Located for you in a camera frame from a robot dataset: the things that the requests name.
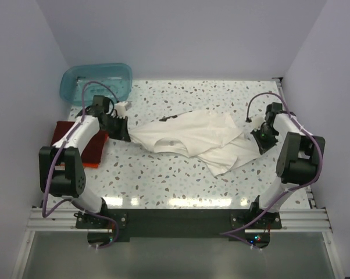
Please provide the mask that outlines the white t shirt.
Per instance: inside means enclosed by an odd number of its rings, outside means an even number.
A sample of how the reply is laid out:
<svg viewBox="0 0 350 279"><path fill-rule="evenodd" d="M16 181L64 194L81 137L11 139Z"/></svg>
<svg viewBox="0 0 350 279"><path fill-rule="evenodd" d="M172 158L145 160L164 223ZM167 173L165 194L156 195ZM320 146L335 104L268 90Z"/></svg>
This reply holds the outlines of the white t shirt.
<svg viewBox="0 0 350 279"><path fill-rule="evenodd" d="M229 113L195 110L132 128L129 135L150 152L197 158L215 177L260 157Z"/></svg>

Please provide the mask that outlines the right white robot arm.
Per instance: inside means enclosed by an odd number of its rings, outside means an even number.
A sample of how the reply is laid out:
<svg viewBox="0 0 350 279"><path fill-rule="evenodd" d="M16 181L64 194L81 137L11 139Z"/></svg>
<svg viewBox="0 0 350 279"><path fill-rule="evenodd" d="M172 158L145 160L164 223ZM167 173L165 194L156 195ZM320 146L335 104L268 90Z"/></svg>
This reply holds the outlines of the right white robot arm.
<svg viewBox="0 0 350 279"><path fill-rule="evenodd" d="M264 121L251 134L261 155L275 147L279 137L283 140L276 162L276 178L255 199L248 213L249 224L262 228L269 221L268 214L278 213L295 191L318 180L326 141L307 132L295 115L275 102L267 105Z"/></svg>

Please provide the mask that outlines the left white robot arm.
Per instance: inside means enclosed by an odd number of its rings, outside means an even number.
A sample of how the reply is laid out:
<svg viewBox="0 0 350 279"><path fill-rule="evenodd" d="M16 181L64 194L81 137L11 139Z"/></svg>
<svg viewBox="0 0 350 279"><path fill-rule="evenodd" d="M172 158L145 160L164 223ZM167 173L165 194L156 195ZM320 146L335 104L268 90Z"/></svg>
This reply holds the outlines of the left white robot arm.
<svg viewBox="0 0 350 279"><path fill-rule="evenodd" d="M72 127L52 146L43 146L38 154L40 186L44 193L42 216L48 217L58 206L71 202L89 215L96 228L109 222L105 200L87 186L82 153L100 131L113 140L130 142L127 111L131 103L114 103L96 95L90 106L83 106Z"/></svg>

